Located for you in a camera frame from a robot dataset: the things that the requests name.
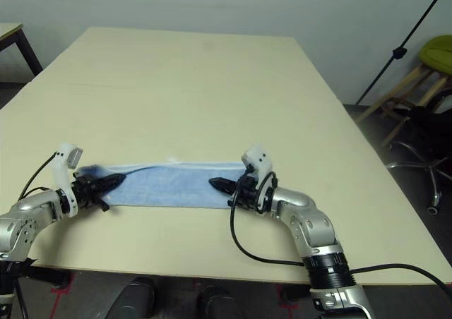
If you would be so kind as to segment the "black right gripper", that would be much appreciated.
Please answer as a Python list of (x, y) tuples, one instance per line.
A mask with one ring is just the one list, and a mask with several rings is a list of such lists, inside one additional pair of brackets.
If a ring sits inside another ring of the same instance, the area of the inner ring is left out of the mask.
[[(215, 190), (221, 193), (233, 194), (236, 191), (237, 182), (230, 179), (215, 177), (209, 179), (208, 182)], [(245, 176), (240, 185), (235, 205), (246, 210), (254, 210), (256, 208), (256, 187), (257, 180), (252, 176)]]

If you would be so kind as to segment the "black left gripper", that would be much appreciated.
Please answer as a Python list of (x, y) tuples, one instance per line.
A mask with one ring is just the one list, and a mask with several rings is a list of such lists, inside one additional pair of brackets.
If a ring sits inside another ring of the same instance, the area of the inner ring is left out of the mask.
[(111, 194), (125, 180), (125, 174), (110, 174), (102, 178), (96, 178), (90, 174), (73, 174), (72, 191), (76, 197), (78, 207), (88, 209), (93, 206), (99, 207), (106, 212), (108, 204), (103, 200), (110, 200)]

